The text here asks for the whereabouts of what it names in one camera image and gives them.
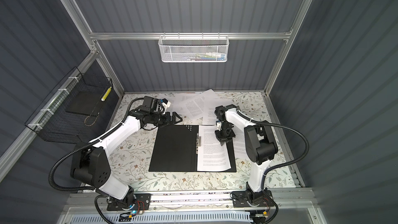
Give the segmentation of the grey folder with black inside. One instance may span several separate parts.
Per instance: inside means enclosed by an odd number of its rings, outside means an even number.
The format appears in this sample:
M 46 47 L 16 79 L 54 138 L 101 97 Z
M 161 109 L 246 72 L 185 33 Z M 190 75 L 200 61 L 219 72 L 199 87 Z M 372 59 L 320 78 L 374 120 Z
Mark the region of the grey folder with black inside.
M 199 172 L 197 171 L 198 146 L 200 145 L 199 125 L 173 125 L 159 128 L 151 156 L 150 172 Z M 231 169 L 235 173 L 234 147 L 225 144 Z

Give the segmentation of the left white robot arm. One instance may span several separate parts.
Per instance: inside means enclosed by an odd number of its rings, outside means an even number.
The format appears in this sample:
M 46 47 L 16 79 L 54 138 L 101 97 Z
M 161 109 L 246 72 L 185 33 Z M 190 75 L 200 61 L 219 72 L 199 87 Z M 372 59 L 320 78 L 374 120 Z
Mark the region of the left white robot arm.
M 136 204 L 134 190 L 112 173 L 109 157 L 129 136 L 148 124 L 160 128 L 182 122 L 176 112 L 166 111 L 170 104 L 167 99 L 150 96 L 132 100 L 116 126 L 88 144 L 76 146 L 78 151 L 72 155 L 71 177 L 91 186 L 120 208 L 132 208 Z

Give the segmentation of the printed sheet near left arm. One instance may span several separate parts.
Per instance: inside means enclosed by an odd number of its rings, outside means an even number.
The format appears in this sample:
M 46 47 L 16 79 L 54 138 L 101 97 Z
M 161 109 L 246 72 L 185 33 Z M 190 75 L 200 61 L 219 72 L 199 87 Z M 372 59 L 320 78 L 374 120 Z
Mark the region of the printed sheet near left arm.
M 202 104 L 202 125 L 215 125 L 217 120 L 215 109 L 224 105 L 224 100 L 217 96 L 213 90 L 203 92 L 200 99 Z

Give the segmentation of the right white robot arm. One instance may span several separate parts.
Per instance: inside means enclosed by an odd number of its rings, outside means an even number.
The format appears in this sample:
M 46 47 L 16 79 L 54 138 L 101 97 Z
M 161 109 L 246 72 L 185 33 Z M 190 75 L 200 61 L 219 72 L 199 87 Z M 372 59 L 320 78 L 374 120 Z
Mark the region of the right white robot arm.
M 236 137 L 233 128 L 237 127 L 244 133 L 245 152 L 252 162 L 250 177 L 246 183 L 244 199 L 251 206 L 260 203 L 269 195 L 265 188 L 265 171 L 278 153 L 271 127 L 267 121 L 262 123 L 243 114 L 236 105 L 218 106 L 215 108 L 216 139 L 221 145 L 233 141 Z

